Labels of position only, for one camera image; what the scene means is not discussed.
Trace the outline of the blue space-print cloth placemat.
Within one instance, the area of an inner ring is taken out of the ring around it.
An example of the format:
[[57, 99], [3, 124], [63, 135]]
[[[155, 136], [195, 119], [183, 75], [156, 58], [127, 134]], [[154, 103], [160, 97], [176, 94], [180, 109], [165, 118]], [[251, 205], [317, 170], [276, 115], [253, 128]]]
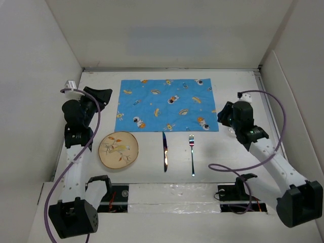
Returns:
[[209, 78], [121, 81], [115, 131], [218, 130], [216, 105]]

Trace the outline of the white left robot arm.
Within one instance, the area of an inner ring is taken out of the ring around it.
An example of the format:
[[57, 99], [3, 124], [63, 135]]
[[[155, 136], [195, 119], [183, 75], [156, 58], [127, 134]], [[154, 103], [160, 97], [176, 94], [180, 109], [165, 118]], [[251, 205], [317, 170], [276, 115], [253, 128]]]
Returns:
[[79, 98], [70, 99], [62, 105], [66, 125], [64, 145], [67, 166], [54, 186], [62, 183], [62, 192], [56, 204], [50, 205], [47, 197], [44, 207], [44, 223], [48, 236], [55, 241], [50, 231], [52, 223], [61, 239], [95, 233], [99, 218], [97, 209], [101, 200], [112, 197], [113, 189], [107, 175], [87, 177], [92, 144], [97, 129], [92, 130], [90, 123], [95, 114], [109, 103], [112, 90], [83, 90], [67, 86], [62, 93], [77, 94]]

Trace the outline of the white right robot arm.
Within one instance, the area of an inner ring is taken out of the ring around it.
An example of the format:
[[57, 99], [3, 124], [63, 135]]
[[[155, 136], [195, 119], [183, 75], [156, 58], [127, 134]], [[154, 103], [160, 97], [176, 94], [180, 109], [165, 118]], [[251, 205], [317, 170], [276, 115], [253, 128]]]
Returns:
[[322, 216], [322, 186], [317, 181], [309, 181], [275, 152], [268, 134], [254, 125], [250, 103], [243, 100], [227, 102], [218, 114], [218, 122], [234, 129], [238, 142], [264, 166], [277, 184], [272, 187], [257, 176], [247, 174], [244, 175], [247, 182], [234, 186], [236, 197], [246, 199], [252, 194], [275, 209], [289, 228]]

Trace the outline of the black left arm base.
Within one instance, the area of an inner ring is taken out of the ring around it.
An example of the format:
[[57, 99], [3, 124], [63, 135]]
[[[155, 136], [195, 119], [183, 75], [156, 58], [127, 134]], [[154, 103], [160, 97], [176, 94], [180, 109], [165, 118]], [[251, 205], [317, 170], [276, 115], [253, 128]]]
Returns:
[[127, 213], [129, 184], [113, 184], [112, 192], [107, 193], [97, 209], [98, 213]]

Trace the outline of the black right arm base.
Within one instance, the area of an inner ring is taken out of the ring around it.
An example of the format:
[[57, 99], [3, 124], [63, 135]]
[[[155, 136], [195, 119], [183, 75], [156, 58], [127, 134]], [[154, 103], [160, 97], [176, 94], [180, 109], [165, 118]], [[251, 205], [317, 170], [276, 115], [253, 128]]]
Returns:
[[248, 195], [248, 190], [240, 177], [233, 183], [221, 183], [217, 185], [214, 199], [220, 202], [221, 212], [242, 214], [247, 212], [268, 213], [266, 204], [257, 198]]

